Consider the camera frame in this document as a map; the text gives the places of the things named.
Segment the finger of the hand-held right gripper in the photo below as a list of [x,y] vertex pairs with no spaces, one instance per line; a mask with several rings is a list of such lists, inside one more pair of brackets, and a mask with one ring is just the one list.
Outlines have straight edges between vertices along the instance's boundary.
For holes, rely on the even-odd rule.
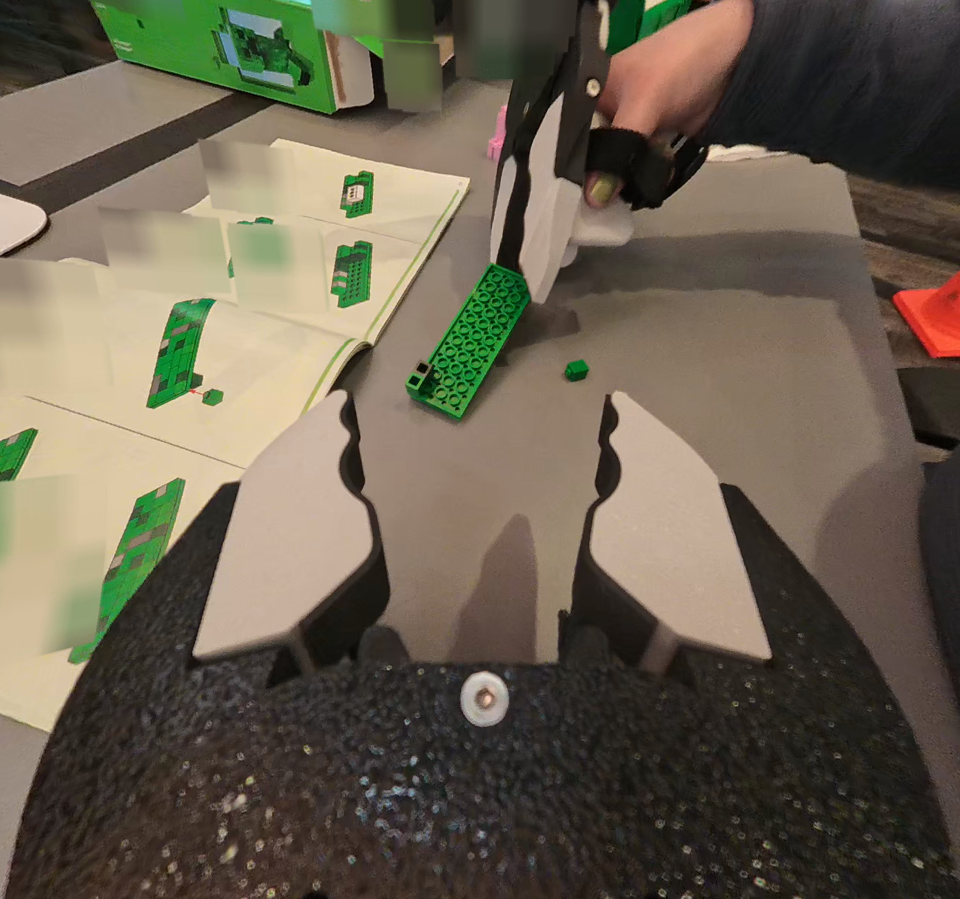
[[489,262],[499,268],[521,271],[526,241],[526,211],[530,201],[530,152],[514,151],[503,158],[490,221]]
[[549,106],[532,141],[527,170],[530,190],[523,217],[519,269],[531,301],[546,303],[570,245],[582,186],[556,174],[564,95]]

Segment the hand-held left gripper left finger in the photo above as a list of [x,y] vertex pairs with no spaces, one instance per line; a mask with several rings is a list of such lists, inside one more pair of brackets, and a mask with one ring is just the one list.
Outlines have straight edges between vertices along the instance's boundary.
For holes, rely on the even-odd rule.
[[243,473],[193,657],[268,649],[302,673],[338,663],[389,604],[378,514],[364,496],[354,399],[329,393]]

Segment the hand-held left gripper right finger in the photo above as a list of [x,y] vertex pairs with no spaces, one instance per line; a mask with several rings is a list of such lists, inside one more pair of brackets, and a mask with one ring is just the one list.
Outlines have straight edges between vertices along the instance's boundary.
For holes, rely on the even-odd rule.
[[721,482],[626,392],[606,395],[562,661],[610,658],[669,675],[685,653],[764,665],[773,649]]

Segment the green tiled brick plate assembly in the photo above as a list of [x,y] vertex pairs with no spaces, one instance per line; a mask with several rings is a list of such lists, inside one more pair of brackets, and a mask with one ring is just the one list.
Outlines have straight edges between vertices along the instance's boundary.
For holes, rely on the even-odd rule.
[[407,377],[410,398],[462,419],[529,302],[521,273],[488,265],[434,351]]

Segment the large grey desk mat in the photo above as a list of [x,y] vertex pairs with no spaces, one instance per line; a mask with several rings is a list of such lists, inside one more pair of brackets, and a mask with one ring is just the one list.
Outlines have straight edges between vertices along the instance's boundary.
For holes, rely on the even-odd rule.
[[[95,192],[186,206],[207,138],[479,186],[347,382],[412,662],[282,685],[274,652],[194,665],[223,486],[70,696],[7,897],[958,897],[921,474],[843,177],[709,165],[638,242],[582,254],[451,424],[402,381],[485,264],[500,95],[449,96],[441,116],[331,120],[236,94],[258,110]],[[522,664],[556,653],[616,390],[730,485],[770,664]]]

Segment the dark wooden desk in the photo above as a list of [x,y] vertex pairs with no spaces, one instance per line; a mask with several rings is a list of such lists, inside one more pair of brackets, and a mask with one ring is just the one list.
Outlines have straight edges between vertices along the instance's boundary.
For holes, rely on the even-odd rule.
[[[2,97],[114,61],[86,0],[2,0]],[[252,98],[227,97],[207,107],[213,112],[188,113],[26,185],[2,180],[2,193],[53,215],[185,149],[201,125],[232,125],[258,111]],[[958,271],[958,194],[856,176],[847,185],[861,237],[871,243],[870,275],[895,362],[934,366],[892,298],[899,289],[940,286]]]

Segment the small grey desk mat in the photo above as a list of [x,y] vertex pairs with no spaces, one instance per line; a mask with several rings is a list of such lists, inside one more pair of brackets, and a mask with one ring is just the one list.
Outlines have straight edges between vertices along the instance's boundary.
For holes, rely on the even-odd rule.
[[12,92],[1,98],[1,178],[26,185],[233,94],[122,61]]

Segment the person's right hand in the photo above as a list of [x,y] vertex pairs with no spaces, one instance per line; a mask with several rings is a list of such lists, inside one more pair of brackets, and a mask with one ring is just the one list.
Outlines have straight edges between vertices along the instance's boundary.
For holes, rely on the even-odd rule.
[[624,185],[662,199],[669,184],[668,143],[705,130],[746,50],[753,0],[714,0],[674,20],[609,61],[592,133],[583,196],[606,208]]

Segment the white instruction booklet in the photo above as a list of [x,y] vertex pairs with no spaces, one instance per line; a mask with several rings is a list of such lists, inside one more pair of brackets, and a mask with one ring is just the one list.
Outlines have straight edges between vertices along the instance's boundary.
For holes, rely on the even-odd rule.
[[46,733],[220,485],[374,346],[471,187],[288,139],[99,209],[107,264],[2,258],[2,716]]

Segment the flat black object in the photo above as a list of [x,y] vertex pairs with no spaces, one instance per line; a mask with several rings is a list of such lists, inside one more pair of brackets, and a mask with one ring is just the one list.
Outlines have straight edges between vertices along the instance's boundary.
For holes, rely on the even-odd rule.
[[899,368],[897,380],[915,440],[947,451],[959,443],[959,370]]

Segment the orange cone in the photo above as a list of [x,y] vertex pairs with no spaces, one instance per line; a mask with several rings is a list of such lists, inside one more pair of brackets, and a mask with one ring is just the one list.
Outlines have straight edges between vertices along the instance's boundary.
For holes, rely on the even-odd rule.
[[939,288],[906,289],[892,303],[931,358],[959,358],[957,272]]

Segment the green cardboard toy box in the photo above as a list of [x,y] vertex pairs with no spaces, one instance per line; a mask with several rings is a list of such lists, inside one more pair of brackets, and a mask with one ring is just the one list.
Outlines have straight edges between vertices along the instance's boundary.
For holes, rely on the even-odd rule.
[[376,96],[371,50],[313,0],[88,0],[128,63],[331,115]]

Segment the white rounded object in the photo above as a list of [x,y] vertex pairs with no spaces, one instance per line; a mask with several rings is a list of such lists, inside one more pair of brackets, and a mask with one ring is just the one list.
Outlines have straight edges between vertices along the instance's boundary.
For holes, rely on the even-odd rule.
[[9,256],[41,236],[50,220],[42,207],[1,193],[1,256]]

